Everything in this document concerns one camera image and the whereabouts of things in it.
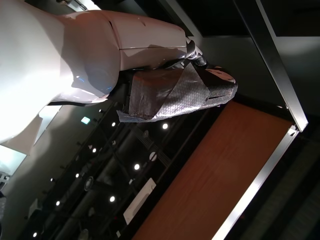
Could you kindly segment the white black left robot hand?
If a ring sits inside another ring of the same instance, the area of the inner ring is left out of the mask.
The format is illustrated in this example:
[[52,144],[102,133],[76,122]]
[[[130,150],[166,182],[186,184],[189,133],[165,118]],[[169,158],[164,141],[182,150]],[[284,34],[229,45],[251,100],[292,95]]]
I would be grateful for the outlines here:
[[182,28],[109,10],[66,15],[22,0],[0,3],[0,143],[28,155],[46,106],[113,99],[123,123],[148,123],[217,107],[235,79],[208,67]]

